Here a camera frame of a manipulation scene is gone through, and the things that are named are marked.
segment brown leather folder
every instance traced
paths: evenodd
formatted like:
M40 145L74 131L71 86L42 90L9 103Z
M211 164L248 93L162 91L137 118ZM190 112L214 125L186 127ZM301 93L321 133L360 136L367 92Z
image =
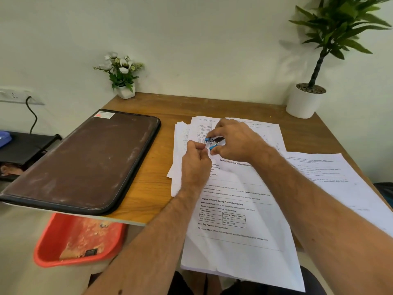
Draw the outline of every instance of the brown leather folder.
M66 213L111 213L160 125L153 116L101 109L11 183L0 201Z

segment power outlet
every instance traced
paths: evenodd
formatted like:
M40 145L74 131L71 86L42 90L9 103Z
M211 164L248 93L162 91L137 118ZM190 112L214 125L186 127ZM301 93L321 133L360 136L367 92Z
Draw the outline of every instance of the power outlet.
M31 96L28 100L28 104L38 104L44 105L44 103L38 99L32 91L26 89L16 89L16 88L2 88L0 87L0 102L10 102L10 103L26 103L26 99Z

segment hand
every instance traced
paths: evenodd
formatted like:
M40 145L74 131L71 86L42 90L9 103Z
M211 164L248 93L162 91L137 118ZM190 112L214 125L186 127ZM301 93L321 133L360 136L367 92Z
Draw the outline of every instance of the hand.
M182 159L182 189L199 194L210 176L211 160L205 144L188 141Z
M216 128L206 137L214 138L215 136L223 136L225 145L214 147L210 154L219 154L225 159L252 163L253 157L260 151L270 148L247 124L233 119L221 119Z

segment white wall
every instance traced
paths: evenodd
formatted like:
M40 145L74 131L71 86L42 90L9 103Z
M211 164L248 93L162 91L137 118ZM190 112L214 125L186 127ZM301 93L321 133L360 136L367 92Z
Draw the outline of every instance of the white wall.
M283 103L317 60L287 20L319 0L1 0L0 85L33 88L35 132L67 135L112 98L91 67L108 50L146 64L139 91ZM385 19L393 2L378 14ZM352 51L325 60L319 115L371 179L393 180L392 32L370 31ZM0 103L0 127L28 131L20 104Z

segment plant stem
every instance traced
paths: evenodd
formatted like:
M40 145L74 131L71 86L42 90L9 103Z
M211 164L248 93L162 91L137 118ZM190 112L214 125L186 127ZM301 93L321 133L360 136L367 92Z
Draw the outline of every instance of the plant stem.
M327 54L329 54L329 52L327 51L327 48L324 47L322 49L322 51L321 51L320 58L317 61L317 65L315 66L314 72L312 73L310 82L308 83L308 88L309 89L314 87L315 81L316 81L316 79L318 77L318 73L319 73L319 71L321 69L321 65L322 65L323 59L326 57Z

